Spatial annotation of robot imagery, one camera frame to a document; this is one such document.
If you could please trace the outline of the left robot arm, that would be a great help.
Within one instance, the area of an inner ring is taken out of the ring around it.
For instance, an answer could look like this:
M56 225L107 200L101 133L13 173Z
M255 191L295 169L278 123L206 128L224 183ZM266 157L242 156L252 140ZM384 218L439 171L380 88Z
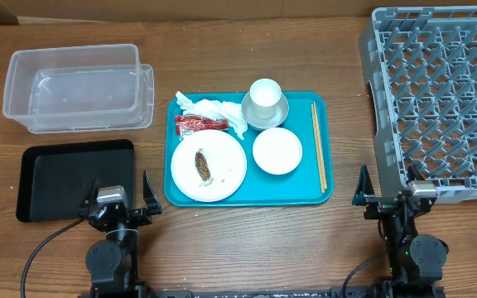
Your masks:
M144 208L130 209L121 185L101 188L95 181L82 200L79 217L105 233L86 253L85 264L91 275L91 297L154 297L147 283L139 278L138 229L152 223L162 213L147 173L143 174Z

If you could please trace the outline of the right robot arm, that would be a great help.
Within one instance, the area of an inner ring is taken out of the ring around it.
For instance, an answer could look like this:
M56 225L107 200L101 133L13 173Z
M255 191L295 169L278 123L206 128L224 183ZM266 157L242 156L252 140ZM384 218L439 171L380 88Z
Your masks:
M361 166L352 204L364 206L364 217L378 222L378 232L386 250L358 265L344 280L343 297L445 298L436 283L443 277L448 245L429 234L417 231L415 219L431 211L437 199L436 187L411 168L413 178L407 190L393 197L374 193L367 166ZM368 264L386 257L390 275L378 278L362 290L348 287L350 279Z

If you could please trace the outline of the red snack wrapper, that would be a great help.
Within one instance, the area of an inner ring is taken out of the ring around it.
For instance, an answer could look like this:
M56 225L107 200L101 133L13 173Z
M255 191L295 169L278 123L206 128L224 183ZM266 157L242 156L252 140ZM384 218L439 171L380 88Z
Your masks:
M176 134L180 137L186 137L202 130L225 131L229 129L226 119L212 120L198 115L185 114L176 115L174 120L176 124Z

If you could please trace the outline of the brown food scrap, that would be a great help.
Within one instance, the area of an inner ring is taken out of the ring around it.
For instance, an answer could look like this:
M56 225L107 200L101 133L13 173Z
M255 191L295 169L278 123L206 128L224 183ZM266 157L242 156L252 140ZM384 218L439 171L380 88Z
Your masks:
M213 182L213 177L210 173L208 162L205 158L202 148L200 148L195 153L195 168L197 170L198 175L200 176L202 180L202 185L203 186L211 185Z

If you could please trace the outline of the large white plate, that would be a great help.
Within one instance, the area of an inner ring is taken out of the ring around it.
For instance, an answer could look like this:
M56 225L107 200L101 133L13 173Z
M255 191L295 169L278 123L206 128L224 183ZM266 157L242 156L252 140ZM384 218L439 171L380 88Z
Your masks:
M200 149L208 162L213 182L203 186L195 168ZM180 141L171 157L171 175L179 191L190 199L212 203L230 197L243 183L247 158L241 144L227 132L203 130Z

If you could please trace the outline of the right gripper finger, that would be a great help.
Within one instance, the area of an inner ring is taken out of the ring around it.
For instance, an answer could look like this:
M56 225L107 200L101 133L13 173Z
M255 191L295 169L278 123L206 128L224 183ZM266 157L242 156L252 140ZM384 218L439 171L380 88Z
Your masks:
M411 164L407 168L407 181L417 181L417 180L425 180L425 178L422 176L422 174L419 172L417 167L413 164Z
M360 168L359 181L352 199L352 205L365 206L368 204L368 200L373 197L374 189L368 167L363 164Z

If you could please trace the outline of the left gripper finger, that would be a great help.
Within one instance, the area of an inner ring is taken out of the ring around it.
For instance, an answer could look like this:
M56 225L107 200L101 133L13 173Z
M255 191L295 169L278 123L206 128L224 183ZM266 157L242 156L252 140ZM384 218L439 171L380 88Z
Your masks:
M146 171L143 172L143 200L147 206L147 211L150 215L158 215L162 213L162 206L161 202L155 195L148 173Z
M96 201L98 192L99 192L99 181L95 180L94 183L91 186L90 191L84 197L84 199L80 203L79 207L81 209L89 209L94 204L94 202Z

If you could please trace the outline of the white tissue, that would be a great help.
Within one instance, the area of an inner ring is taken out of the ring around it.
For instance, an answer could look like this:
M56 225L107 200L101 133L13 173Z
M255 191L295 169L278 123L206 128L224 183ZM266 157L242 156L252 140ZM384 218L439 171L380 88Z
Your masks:
M248 130L248 124L243 117L242 106L239 103L219 100L202 99L196 103L180 91L176 92L176 102L184 115L195 115L211 120L227 120L240 140Z

